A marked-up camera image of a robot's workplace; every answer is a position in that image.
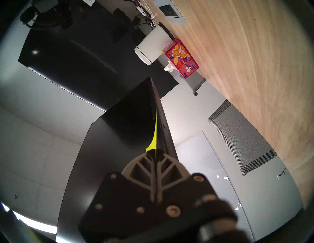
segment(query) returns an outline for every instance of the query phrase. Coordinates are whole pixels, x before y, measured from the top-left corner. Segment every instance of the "paper label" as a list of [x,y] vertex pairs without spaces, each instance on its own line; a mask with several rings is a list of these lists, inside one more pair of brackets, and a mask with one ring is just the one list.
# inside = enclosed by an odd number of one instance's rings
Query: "paper label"
[[88,5],[92,6],[96,0],[83,0],[83,1],[86,2]]

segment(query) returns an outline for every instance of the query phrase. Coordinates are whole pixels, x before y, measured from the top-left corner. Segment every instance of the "black table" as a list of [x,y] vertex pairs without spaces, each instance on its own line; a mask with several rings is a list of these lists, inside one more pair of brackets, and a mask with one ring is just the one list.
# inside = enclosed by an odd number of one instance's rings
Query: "black table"
[[111,14],[97,1],[90,7],[82,0],[71,0],[70,9],[69,28],[30,30],[20,63],[104,111],[148,76],[160,97],[178,84],[158,60],[146,65],[136,55],[145,34],[122,11]]

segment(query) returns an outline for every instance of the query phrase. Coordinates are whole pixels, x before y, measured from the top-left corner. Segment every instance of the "red floral tissue box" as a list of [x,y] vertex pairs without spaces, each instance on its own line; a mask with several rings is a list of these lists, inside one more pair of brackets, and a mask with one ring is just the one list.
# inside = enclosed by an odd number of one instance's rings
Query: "red floral tissue box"
[[163,52],[184,78],[189,77],[198,69],[197,63],[178,39],[173,40]]

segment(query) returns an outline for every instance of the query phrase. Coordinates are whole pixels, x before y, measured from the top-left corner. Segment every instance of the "wooden surface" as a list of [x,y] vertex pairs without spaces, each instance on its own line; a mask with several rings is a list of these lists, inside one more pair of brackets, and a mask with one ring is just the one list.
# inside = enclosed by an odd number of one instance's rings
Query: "wooden surface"
[[155,20],[274,148],[306,206],[314,189],[314,49],[301,22],[279,0],[172,0],[182,25],[168,22],[152,1]]

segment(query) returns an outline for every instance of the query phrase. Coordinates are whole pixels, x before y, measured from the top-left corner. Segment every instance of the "power strip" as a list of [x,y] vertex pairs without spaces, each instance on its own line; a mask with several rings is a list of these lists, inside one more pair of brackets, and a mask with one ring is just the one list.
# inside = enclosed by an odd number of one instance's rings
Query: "power strip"
[[146,13],[144,12],[144,10],[143,10],[140,6],[137,6],[136,9],[137,9],[143,16],[146,16]]

